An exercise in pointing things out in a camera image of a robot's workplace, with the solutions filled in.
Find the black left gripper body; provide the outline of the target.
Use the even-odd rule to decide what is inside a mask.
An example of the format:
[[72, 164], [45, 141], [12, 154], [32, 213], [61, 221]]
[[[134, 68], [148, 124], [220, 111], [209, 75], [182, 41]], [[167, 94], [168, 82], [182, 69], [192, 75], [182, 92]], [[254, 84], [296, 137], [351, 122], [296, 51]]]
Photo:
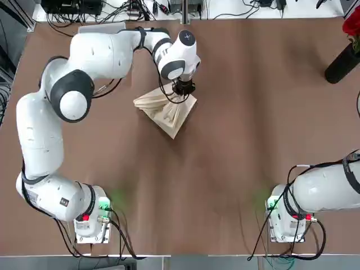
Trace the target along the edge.
[[195, 83], [190, 79], [189, 81], [182, 81], [180, 79], [177, 79], [173, 85], [172, 89], [174, 93], [176, 93], [179, 96], [186, 96], [190, 95], [192, 92], [195, 91]]

